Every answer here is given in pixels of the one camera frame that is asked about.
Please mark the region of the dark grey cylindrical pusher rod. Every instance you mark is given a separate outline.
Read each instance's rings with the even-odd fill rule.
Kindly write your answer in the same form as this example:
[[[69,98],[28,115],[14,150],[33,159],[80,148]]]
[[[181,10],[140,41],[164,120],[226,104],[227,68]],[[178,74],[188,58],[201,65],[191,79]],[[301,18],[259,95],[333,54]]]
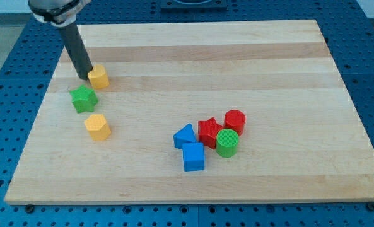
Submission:
[[[65,27],[58,28],[58,31],[78,77],[82,80],[88,80],[88,73],[93,69],[93,65],[77,24],[73,22]]]

